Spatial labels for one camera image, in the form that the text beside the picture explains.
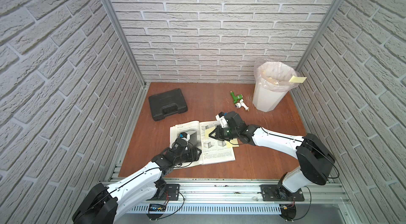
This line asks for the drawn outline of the yellow sticky note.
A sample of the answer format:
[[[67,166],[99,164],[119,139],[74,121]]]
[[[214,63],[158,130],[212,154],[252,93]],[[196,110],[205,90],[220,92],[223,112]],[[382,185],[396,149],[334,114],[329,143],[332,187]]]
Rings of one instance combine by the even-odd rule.
[[[205,129],[205,138],[210,139],[209,134],[212,133],[216,129],[216,126]]]
[[[226,146],[228,147],[228,148],[231,148],[231,147],[239,147],[239,142],[238,142],[238,139],[232,139],[232,140],[230,140],[230,141],[226,141]]]

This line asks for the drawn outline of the drawing instruction book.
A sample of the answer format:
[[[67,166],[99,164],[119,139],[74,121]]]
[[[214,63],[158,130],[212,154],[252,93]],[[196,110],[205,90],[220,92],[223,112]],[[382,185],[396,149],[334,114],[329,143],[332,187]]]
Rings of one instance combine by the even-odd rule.
[[[197,147],[202,150],[198,161],[176,165],[178,168],[187,168],[198,165],[207,165],[234,161],[233,148],[228,148],[225,141],[206,139],[205,129],[218,126],[218,121],[191,121],[185,124],[175,125],[170,128],[170,143],[173,144],[180,133],[186,132],[190,135],[188,147]]]

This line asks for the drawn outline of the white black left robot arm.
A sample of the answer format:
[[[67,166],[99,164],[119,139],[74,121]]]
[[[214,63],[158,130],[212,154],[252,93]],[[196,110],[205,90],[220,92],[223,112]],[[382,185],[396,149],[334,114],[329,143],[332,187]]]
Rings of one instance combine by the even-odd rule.
[[[91,188],[72,220],[75,224],[113,224],[133,207],[164,194],[163,177],[175,166],[199,160],[202,150],[176,143],[156,155],[145,167],[132,175],[104,186]]]

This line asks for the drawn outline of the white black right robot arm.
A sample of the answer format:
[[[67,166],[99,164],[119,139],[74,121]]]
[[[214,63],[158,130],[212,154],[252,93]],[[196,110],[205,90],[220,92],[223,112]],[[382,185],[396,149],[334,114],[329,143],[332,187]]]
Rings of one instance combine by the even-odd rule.
[[[234,127],[218,125],[209,137],[228,142],[238,139],[243,144],[271,148],[296,158],[299,166],[278,182],[276,193],[280,198],[287,198],[311,183],[324,186],[335,163],[334,155],[313,134],[292,136],[242,123]]]

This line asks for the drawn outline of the yellow note on bin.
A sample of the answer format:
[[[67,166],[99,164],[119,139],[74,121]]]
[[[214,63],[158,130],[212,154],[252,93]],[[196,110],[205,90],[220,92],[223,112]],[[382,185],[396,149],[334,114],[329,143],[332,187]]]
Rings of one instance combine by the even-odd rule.
[[[307,77],[296,77],[292,76],[291,79],[289,80],[290,83],[304,83],[306,81]]]

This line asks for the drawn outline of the white plastic tap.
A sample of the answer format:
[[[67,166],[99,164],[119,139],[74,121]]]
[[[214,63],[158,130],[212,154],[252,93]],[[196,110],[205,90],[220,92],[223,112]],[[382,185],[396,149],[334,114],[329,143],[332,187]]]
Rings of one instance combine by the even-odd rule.
[[[244,103],[244,100],[243,100],[243,99],[241,99],[240,101],[238,101],[238,102],[235,104],[235,106],[236,106],[237,109],[244,108],[245,111],[249,111],[249,110],[250,110],[249,107]]]

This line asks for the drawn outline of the green plastic tap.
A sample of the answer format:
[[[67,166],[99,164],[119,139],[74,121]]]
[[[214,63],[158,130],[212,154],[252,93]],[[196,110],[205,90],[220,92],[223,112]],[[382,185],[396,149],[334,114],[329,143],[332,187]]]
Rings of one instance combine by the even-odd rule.
[[[233,91],[231,91],[230,92],[230,95],[231,95],[231,97],[232,97],[232,99],[233,99],[233,104],[237,104],[237,103],[239,103],[241,100],[243,100],[243,96],[240,94],[240,95],[235,95],[235,93],[233,92]]]

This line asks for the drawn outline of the white trash bin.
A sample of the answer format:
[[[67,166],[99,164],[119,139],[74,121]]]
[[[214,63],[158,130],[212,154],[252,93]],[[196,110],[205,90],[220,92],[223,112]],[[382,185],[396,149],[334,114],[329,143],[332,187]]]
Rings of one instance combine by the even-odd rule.
[[[257,110],[270,112],[275,109],[288,91],[289,86],[274,85],[256,80],[253,104]]]

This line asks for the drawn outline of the small green circuit board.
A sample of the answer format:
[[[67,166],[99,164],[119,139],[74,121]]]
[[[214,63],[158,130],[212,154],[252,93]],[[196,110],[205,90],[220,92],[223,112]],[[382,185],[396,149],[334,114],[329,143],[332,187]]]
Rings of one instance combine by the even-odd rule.
[[[159,214],[166,211],[167,206],[164,204],[151,203],[149,204],[148,213]]]

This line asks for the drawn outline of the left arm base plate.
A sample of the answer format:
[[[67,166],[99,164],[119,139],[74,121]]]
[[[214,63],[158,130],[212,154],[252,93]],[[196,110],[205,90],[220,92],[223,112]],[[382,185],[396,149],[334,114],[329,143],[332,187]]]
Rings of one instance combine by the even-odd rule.
[[[180,184],[169,183],[166,184],[165,188],[158,189],[155,196],[151,200],[160,200],[160,201],[177,201],[179,198]]]

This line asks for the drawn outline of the aluminium front rail frame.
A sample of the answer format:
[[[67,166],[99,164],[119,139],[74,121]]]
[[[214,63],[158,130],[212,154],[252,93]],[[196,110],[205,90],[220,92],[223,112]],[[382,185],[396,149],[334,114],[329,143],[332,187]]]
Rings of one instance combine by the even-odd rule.
[[[276,214],[289,221],[303,220],[317,205],[340,209],[347,224],[359,224],[348,195],[339,183],[324,186],[309,184],[301,188],[304,201],[263,201],[260,185],[277,184],[275,180],[204,180],[164,179],[166,184],[180,184],[179,198],[169,201],[166,214]],[[127,213],[148,213],[149,204],[163,201],[146,200]]]

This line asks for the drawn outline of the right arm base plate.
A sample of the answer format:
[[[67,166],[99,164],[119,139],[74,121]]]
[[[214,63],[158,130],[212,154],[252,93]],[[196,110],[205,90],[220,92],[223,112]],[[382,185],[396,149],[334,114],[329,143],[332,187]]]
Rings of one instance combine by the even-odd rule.
[[[303,202],[305,200],[301,189],[299,189],[295,193],[292,193],[277,184],[262,184],[262,185],[260,185],[260,189],[261,189],[261,195],[262,195],[263,201]]]

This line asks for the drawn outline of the right aluminium corner post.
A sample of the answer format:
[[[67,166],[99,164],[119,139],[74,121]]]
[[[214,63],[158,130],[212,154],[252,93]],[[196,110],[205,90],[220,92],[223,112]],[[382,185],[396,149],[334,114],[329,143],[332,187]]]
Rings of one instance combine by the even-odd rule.
[[[313,38],[311,39],[309,45],[307,46],[303,56],[301,57],[300,61],[298,62],[297,66],[296,66],[297,71],[300,71],[301,68],[306,63],[306,61],[309,59],[313,49],[317,46],[319,40],[321,39],[324,32],[330,25],[331,21],[333,20],[334,16],[336,15],[336,13],[343,1],[344,0],[333,0],[331,6],[327,10],[320,25],[318,26]]]

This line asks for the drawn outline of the aluminium corner post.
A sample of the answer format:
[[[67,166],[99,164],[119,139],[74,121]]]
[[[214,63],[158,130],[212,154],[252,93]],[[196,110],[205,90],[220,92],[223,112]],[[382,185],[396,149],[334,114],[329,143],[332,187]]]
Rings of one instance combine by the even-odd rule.
[[[144,80],[141,70],[139,69],[139,66],[136,63],[132,49],[130,48],[129,42],[126,38],[123,27],[121,26],[121,24],[119,22],[119,18],[116,14],[116,11],[114,10],[111,0],[101,0],[101,2],[106,10],[106,13],[107,13],[109,19],[111,20],[112,26],[116,32],[118,40],[120,41],[120,43],[123,46],[125,54],[127,55],[128,59],[130,61],[130,64],[132,65],[132,68],[135,72],[135,75],[136,75],[139,83],[141,84],[141,86],[143,88],[145,88],[147,83]]]
[[[331,6],[327,10],[320,25],[318,26],[313,38],[311,39],[309,45],[307,46],[303,56],[301,57],[300,61],[298,62],[297,66],[296,66],[297,71],[300,71],[301,68],[306,63],[306,61],[309,59],[313,49],[317,46],[319,40],[321,39],[324,32],[330,25],[331,21],[333,20],[334,16],[336,15],[336,13],[343,1],[344,0],[333,0]]]

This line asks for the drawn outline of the left aluminium corner post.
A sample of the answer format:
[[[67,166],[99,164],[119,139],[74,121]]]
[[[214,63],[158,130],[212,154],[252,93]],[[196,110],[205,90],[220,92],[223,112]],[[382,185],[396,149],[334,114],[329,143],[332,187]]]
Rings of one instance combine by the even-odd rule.
[[[116,11],[114,10],[111,0],[101,0],[101,2],[106,10],[106,13],[107,13],[109,19],[111,20],[112,26],[116,32],[118,40],[120,41],[120,43],[123,46],[125,54],[127,55],[128,59],[130,61],[130,64],[132,65],[132,68],[135,72],[135,75],[136,75],[139,83],[141,84],[141,86],[143,88],[145,88],[147,83],[144,80],[141,70],[139,69],[139,66],[136,63],[132,49],[130,48],[129,42],[126,38],[123,27],[121,26],[121,24],[119,22],[119,18],[116,14]]]

